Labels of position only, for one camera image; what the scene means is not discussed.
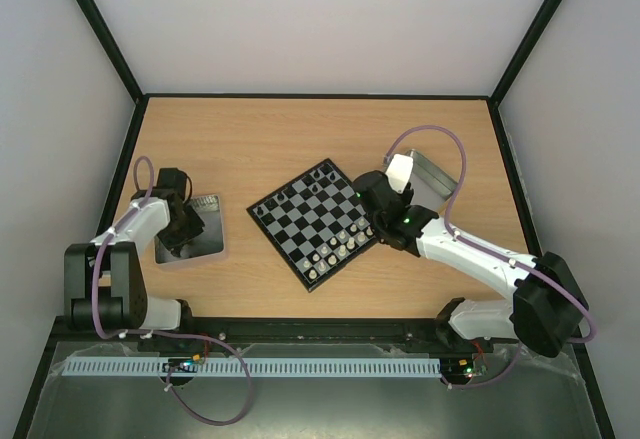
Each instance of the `wooden table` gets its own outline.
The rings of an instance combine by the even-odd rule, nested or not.
[[[352,179],[379,168],[395,138],[419,124],[451,129],[467,150],[467,180],[453,222],[526,251],[484,101],[152,98],[134,158],[145,154],[156,170],[186,171],[194,195],[220,194],[229,258],[166,272],[149,247],[141,258],[147,291],[186,299],[199,316],[229,317],[432,317],[454,297],[497,298],[448,266],[380,244],[308,293],[246,212],[327,157]],[[458,150],[444,134],[414,134],[400,151],[409,148],[458,177]],[[133,192],[130,166],[117,217]]]

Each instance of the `purple hose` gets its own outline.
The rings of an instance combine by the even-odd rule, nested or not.
[[[462,185],[464,183],[465,176],[467,175],[467,153],[465,152],[464,145],[462,144],[462,141],[460,141],[458,136],[456,136],[449,129],[446,129],[446,128],[441,127],[441,126],[424,125],[424,126],[412,127],[411,129],[408,129],[407,131],[403,132],[400,135],[400,137],[398,137],[398,139],[395,140],[395,142],[391,145],[391,147],[389,148],[389,150],[385,154],[383,161],[384,161],[385,164],[389,164],[389,162],[391,161],[391,155],[395,151],[396,147],[398,147],[398,144],[400,144],[400,142],[402,142],[402,140],[405,137],[407,137],[409,134],[413,134],[414,132],[425,131],[425,130],[434,130],[434,131],[440,131],[440,132],[445,133],[447,136],[449,136],[451,139],[453,139],[453,141],[456,143],[456,146],[458,146],[458,150],[460,151],[460,159],[461,159],[461,162],[462,162],[462,167],[460,168],[460,178],[458,179],[458,185],[456,186],[455,191],[453,191],[453,194],[451,195],[451,198],[449,199],[449,203],[447,204],[447,207],[446,207],[446,209],[444,211],[444,227],[447,229],[447,232],[449,232],[449,234],[451,234],[452,236],[455,237],[456,230],[452,226],[451,220],[450,220],[451,219],[451,210],[453,209],[453,204],[455,203],[456,199],[458,198],[458,194],[460,194],[460,190],[462,189]],[[463,244],[466,244],[467,246],[473,247],[474,249],[477,249],[480,252],[488,254],[491,257],[499,259],[499,260],[501,260],[503,262],[506,262],[506,263],[509,262],[509,259],[510,259],[509,257],[507,257],[507,256],[505,256],[503,254],[500,254],[499,252],[493,251],[493,250],[483,246],[482,244],[478,244],[475,241],[467,239],[462,234],[459,234],[457,236],[456,240],[462,242]],[[586,319],[587,323],[589,324],[589,334],[587,334],[585,337],[572,337],[572,338],[569,339],[568,342],[585,343],[585,342],[591,341],[596,336],[598,329],[597,329],[596,324],[595,324],[595,322],[593,320],[593,316],[580,303],[580,301],[578,301],[569,292],[567,292],[562,286],[560,286],[557,282],[555,282],[553,279],[548,277],[546,274],[543,274],[542,272],[540,272],[540,271],[538,271],[538,270],[536,270],[536,269],[534,269],[532,267],[529,267],[526,264],[523,264],[523,263],[521,263],[519,261],[515,261],[514,267],[518,267],[518,268],[528,272],[529,274],[533,274],[538,279],[540,279],[542,282],[547,284],[549,287],[551,287],[552,289],[557,291],[560,295],[562,295],[562,297],[564,297],[567,301],[569,301],[571,303],[571,305],[573,305],[576,309],[578,309],[578,311],[580,311],[580,314],[582,314],[583,317]],[[479,386],[489,385],[489,384],[493,384],[494,382],[497,382],[498,380],[502,379],[506,375],[506,373],[511,371],[511,369],[513,368],[513,365],[514,365],[514,363],[515,363],[515,361],[516,361],[516,359],[518,357],[518,355],[520,354],[520,349],[521,349],[521,347],[518,349],[514,360],[509,364],[509,366],[501,374],[499,374],[498,376],[494,377],[493,379],[490,379],[489,381],[486,381],[486,382],[482,382],[480,384],[468,384],[466,386],[452,385],[452,387],[455,388],[455,389],[467,389],[467,388],[472,388],[472,387],[479,387]]]
[[[151,191],[153,189],[154,175],[155,175],[151,160],[147,156],[138,157],[138,159],[133,165],[133,182],[136,186],[136,189],[138,191],[140,190],[140,186],[138,183],[138,166],[142,161],[146,162],[147,165],[149,166],[149,186],[147,187],[147,191],[144,197],[140,201],[140,207],[143,207],[151,197]],[[247,383],[249,386],[249,391],[247,393],[247,399],[245,400],[244,406],[242,407],[240,412],[236,414],[235,417],[232,417],[231,419],[228,419],[226,421],[216,421],[214,419],[208,419],[204,416],[201,416],[200,414],[195,412],[193,409],[191,409],[184,402],[184,400],[178,395],[178,393],[173,387],[170,387],[170,390],[173,396],[178,400],[182,408],[194,419],[197,419],[198,421],[203,422],[204,424],[207,424],[210,426],[227,426],[229,424],[235,424],[236,422],[240,421],[249,413],[249,410],[253,405],[253,400],[255,397],[255,388],[253,385],[253,381],[251,380],[251,374],[249,373],[249,368],[247,367],[246,362],[244,361],[240,353],[237,350],[235,350],[233,347],[213,337],[201,336],[197,334],[177,334],[174,332],[167,332],[167,331],[145,331],[140,329],[105,332],[105,330],[102,328],[102,323],[100,322],[100,310],[98,308],[98,290],[99,290],[99,283],[100,283],[100,266],[102,264],[102,259],[104,258],[104,253],[107,250],[107,247],[109,246],[109,242],[111,242],[115,234],[118,231],[120,231],[125,225],[127,225],[129,221],[133,219],[133,217],[138,212],[139,212],[139,209],[131,209],[127,211],[125,215],[122,216],[122,218],[120,218],[120,220],[112,228],[110,228],[109,234],[107,234],[104,237],[102,244],[100,244],[100,247],[98,248],[98,252],[96,253],[96,262],[93,266],[93,275],[91,278],[91,316],[93,318],[93,326],[96,330],[96,333],[102,339],[111,339],[121,333],[145,335],[150,332],[153,332],[153,334],[157,336],[171,337],[175,339],[195,339],[195,340],[208,341],[212,344],[217,344],[218,346],[225,348],[227,351],[233,354],[238,359],[238,361],[240,361],[240,365],[242,366],[242,369],[247,378]],[[171,386],[171,375],[173,374],[174,370],[175,368],[170,369],[165,378],[165,382],[167,383],[168,387]]]

